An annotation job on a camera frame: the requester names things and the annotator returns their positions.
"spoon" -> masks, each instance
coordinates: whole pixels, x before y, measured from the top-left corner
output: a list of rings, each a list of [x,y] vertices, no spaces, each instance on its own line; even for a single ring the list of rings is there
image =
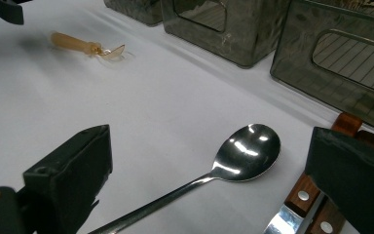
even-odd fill
[[[271,128],[253,124],[231,135],[218,150],[211,171],[163,197],[126,214],[90,234],[115,234],[187,192],[213,179],[246,181],[266,172],[281,151],[281,140]]]
[[[101,58],[106,60],[111,60],[120,56],[125,48],[125,46],[122,45],[112,51],[104,50],[101,47],[101,44],[99,44],[98,42],[86,42],[60,32],[54,32],[51,35],[51,41],[56,46],[73,51],[83,52],[84,54],[89,56],[100,56]]]

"gray container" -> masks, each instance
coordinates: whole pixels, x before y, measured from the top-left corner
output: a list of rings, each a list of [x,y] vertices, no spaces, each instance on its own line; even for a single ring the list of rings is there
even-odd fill
[[[112,10],[154,26],[163,21],[160,0],[104,0]]]
[[[273,51],[289,0],[162,0],[166,33],[240,67]]]
[[[271,74],[374,126],[374,3],[293,0]]]

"white surface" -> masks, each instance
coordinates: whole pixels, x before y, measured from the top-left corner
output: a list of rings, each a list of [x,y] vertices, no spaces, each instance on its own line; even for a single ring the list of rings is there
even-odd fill
[[[22,6],[25,25],[0,19],[0,185],[21,189],[21,173],[42,157],[109,124],[114,172],[79,233],[207,173],[224,139],[251,123],[280,136],[281,155],[268,172],[244,183],[213,181],[122,233],[262,233],[304,169],[313,127],[329,128],[338,115],[274,81],[273,54],[241,69],[100,0]],[[132,56],[105,66],[52,46],[55,30],[126,44]],[[356,231],[347,223],[343,233]]]

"wooden piece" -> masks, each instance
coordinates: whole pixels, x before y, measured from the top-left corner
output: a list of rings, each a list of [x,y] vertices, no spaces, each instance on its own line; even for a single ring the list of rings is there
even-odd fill
[[[355,138],[374,148],[374,134],[361,130],[355,134]],[[330,199],[325,197],[319,205],[306,233],[340,233],[344,224],[345,218],[338,211],[338,208]]]
[[[341,113],[333,123],[332,130],[353,137],[359,130],[361,124],[362,121],[354,115]],[[284,203],[298,215],[306,217],[319,194],[320,190],[315,186],[312,180],[305,175],[305,173],[302,173],[289,195],[284,200]]]

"metal blade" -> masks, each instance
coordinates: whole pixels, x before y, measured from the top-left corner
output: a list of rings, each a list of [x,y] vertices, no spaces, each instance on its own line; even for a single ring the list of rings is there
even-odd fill
[[[264,234],[295,234],[299,229],[303,217],[299,216],[286,205],[281,206],[279,212],[272,218]]]

